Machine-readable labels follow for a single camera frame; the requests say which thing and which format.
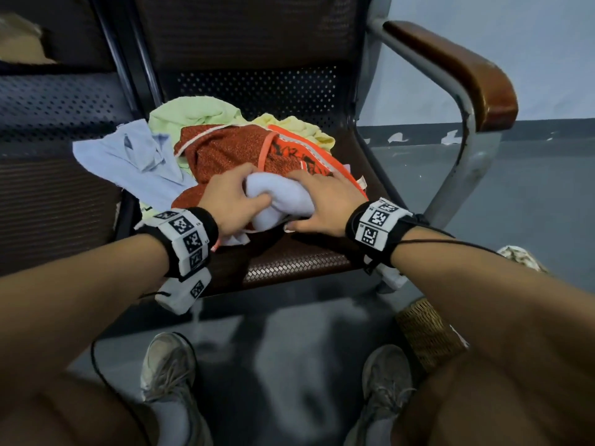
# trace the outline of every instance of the brown armrest pad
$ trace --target brown armrest pad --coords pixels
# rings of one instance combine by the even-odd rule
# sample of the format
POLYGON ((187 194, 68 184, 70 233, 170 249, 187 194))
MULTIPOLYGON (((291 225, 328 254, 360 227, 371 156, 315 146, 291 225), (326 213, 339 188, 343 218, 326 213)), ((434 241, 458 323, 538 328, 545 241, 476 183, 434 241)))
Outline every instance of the brown armrest pad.
POLYGON ((461 83, 471 97, 477 131, 512 127, 518 113, 517 95, 493 62, 411 22, 387 21, 383 28, 461 83))

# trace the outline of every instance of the gray baseboard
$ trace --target gray baseboard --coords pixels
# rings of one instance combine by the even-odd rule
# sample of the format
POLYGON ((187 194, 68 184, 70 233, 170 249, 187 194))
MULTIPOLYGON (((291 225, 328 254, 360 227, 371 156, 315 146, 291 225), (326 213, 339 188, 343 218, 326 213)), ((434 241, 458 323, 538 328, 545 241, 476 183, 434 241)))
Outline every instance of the gray baseboard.
MULTIPOLYGON (((358 127, 363 138, 369 139, 371 147, 395 145, 415 146, 420 144, 440 144, 450 131, 462 133, 461 124, 414 124, 381 125, 358 127)), ((595 138, 595 119, 549 119, 519 120, 512 129, 504 132, 502 141, 547 141, 553 139, 592 139, 595 138)))

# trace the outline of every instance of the gray floor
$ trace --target gray floor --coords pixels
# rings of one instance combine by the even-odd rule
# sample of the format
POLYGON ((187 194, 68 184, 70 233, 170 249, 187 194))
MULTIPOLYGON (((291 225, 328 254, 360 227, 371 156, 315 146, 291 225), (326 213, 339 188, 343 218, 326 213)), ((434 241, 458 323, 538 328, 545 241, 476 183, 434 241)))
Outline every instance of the gray floor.
MULTIPOLYGON (((507 143, 449 226, 467 241, 516 244, 556 275, 595 291, 595 142, 507 143)), ((456 146, 374 149, 413 210, 449 171, 456 146)), ((361 405, 360 372, 372 350, 399 343, 393 309, 419 296, 411 285, 379 300, 377 283, 349 272, 214 297, 174 330, 198 351, 199 404, 218 445, 338 445, 361 405)), ((109 381, 136 396, 140 361, 156 331, 98 343, 109 381)), ((93 378, 88 353, 71 369, 93 378)))

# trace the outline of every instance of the white sock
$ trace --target white sock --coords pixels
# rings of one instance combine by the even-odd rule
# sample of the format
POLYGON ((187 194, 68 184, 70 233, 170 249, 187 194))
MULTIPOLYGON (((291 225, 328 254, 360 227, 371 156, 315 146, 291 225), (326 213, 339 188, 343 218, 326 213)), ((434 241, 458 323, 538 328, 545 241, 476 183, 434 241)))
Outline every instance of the white sock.
POLYGON ((374 421, 366 432, 366 446, 390 446, 390 432, 397 415, 374 421))
POLYGON ((153 402, 149 406, 159 423, 157 446, 185 446, 190 435, 186 407, 179 401, 153 402))

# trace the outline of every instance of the wall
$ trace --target wall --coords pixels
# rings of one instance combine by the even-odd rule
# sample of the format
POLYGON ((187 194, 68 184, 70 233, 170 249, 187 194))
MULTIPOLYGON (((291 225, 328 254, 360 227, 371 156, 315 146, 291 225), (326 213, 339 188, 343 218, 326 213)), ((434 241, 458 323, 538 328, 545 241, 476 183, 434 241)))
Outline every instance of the wall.
MULTIPOLYGON (((519 120, 595 117, 595 0, 392 0, 409 20, 494 61, 519 120)), ((358 125, 460 122, 442 89, 386 46, 358 125)))

